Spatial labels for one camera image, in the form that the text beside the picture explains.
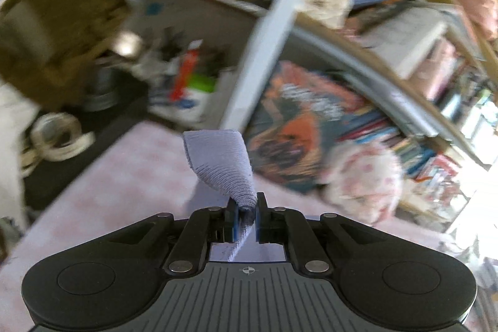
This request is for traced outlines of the purple and pink sweater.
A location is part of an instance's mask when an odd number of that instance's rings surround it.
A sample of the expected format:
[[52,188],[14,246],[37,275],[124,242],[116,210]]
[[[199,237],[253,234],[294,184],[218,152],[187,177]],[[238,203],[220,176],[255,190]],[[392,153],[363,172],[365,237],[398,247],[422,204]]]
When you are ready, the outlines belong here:
[[198,183],[185,212],[211,206],[227,206],[234,199],[241,215],[250,218],[242,222],[234,244],[211,245],[209,258],[222,262],[280,262],[284,250],[278,244],[259,244],[254,225],[256,190],[246,145],[239,131],[201,130],[183,133],[187,162]]

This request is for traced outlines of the Harry Potter book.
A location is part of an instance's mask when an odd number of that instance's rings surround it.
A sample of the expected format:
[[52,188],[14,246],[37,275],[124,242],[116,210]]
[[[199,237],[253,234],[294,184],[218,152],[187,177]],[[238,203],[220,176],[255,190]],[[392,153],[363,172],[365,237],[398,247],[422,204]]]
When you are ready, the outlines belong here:
[[336,140],[365,105],[340,82],[278,62],[245,134],[253,171],[288,189],[310,191]]

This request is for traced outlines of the pink checkered cartoon table mat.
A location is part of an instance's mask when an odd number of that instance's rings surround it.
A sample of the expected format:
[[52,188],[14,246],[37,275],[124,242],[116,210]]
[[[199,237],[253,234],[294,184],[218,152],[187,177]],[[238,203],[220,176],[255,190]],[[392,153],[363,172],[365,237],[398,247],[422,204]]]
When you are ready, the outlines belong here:
[[215,199],[202,197],[180,135],[135,125],[48,206],[1,266],[1,329],[28,331],[20,289],[27,270],[49,255],[159,212],[185,218]]

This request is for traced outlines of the pink white plush bunny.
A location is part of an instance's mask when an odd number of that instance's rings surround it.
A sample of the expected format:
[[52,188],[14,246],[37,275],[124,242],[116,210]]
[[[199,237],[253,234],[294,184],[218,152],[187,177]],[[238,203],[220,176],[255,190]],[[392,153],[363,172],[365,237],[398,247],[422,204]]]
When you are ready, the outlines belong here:
[[391,217],[403,190],[403,167],[380,142],[345,141],[327,155],[317,184],[322,199],[348,217],[375,225]]

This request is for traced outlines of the white jar green lid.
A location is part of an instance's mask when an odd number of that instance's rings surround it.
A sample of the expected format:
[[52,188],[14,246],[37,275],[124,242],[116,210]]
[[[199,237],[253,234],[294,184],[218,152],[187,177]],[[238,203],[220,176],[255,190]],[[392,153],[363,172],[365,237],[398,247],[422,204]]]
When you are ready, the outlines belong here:
[[176,105],[176,112],[181,120],[200,122],[214,94],[217,79],[195,73],[189,79],[183,96]]

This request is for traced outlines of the red tassel ornament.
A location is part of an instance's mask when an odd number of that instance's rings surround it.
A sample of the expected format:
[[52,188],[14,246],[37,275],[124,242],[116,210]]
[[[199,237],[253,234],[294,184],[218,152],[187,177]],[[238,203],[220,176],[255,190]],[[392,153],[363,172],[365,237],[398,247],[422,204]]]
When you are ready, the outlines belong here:
[[202,44],[202,40],[194,40],[189,44],[170,94],[170,101],[172,103],[179,102],[183,97],[189,78],[192,76],[194,68],[198,63]]

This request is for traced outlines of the black speaker box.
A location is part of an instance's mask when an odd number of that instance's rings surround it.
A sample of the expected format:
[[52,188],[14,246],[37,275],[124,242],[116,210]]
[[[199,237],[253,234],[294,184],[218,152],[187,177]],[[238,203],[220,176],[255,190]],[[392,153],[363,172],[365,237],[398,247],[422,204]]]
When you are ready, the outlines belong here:
[[26,131],[34,147],[34,166],[25,173],[25,205],[43,211],[103,152],[145,119],[148,85],[124,72],[109,94],[86,106],[41,112]]

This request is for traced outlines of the row of colourful books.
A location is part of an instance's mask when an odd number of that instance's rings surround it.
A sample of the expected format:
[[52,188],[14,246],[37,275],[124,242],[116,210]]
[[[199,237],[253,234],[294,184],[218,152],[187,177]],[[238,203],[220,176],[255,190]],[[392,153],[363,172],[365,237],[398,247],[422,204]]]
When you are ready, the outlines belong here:
[[369,104],[354,112],[338,137],[358,144],[380,142],[400,159],[406,178],[435,200],[451,200],[460,191],[458,163],[436,150],[432,139],[405,134],[379,108]]

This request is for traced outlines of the white smart watch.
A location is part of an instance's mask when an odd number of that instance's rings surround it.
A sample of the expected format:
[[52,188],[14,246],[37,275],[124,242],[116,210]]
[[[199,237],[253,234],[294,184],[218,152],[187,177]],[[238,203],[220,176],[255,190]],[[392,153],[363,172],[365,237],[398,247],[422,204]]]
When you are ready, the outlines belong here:
[[39,155],[49,162],[77,157],[95,143],[95,134],[83,133],[80,121],[68,113],[48,113],[31,128],[31,142]]

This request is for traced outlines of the metal bowl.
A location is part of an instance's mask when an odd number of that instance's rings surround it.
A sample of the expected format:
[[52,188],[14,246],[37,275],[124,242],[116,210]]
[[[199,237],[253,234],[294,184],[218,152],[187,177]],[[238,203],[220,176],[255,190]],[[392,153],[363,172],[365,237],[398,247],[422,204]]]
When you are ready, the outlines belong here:
[[120,31],[110,44],[110,50],[128,60],[136,60],[143,50],[143,39],[130,30]]

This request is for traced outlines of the white pearl handbag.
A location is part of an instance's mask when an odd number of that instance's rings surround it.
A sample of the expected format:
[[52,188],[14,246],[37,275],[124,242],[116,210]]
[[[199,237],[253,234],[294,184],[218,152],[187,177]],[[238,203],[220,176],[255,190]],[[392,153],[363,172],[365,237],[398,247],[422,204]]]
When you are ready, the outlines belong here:
[[353,0],[300,0],[298,13],[330,30],[340,30],[353,7]]

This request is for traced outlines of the white cloth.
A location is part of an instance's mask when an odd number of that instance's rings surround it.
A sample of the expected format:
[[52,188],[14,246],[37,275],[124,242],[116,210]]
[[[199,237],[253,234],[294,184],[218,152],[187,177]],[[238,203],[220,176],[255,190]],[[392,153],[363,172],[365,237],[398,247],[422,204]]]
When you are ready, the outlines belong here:
[[25,131],[39,109],[12,85],[1,81],[1,217],[13,219],[22,231],[27,228],[27,219],[20,156]]

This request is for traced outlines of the olive green jacket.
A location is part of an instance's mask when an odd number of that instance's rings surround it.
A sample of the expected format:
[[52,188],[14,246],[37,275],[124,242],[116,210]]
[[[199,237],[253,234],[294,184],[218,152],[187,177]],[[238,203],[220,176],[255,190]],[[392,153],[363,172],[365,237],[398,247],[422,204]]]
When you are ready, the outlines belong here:
[[6,0],[1,77],[43,110],[80,105],[130,13],[127,0]]

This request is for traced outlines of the white bookshelf frame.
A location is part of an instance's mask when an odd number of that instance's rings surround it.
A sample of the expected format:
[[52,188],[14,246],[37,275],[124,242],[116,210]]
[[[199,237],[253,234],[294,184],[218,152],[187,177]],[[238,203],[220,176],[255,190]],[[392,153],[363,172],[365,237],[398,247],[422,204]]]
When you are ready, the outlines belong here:
[[[127,3],[130,13],[121,29],[145,17],[145,0]],[[344,68],[354,85],[373,98],[405,131],[441,137],[478,165],[485,164],[484,157],[461,131],[409,82],[437,37],[458,40],[457,31],[441,10],[429,5],[411,7],[397,16],[394,30],[374,28],[353,41],[298,13],[299,3],[300,0],[274,0],[269,9],[263,9],[240,0],[185,0],[182,6],[170,8],[171,16],[187,22],[195,38],[207,38],[214,32],[214,19],[207,14],[209,7],[219,7],[221,17],[228,22],[220,36],[222,40],[236,33],[237,15],[243,14],[255,22],[251,33],[245,36],[230,100],[221,107],[221,125],[239,129],[248,122],[278,56],[291,44],[300,46],[307,55],[317,54]]]

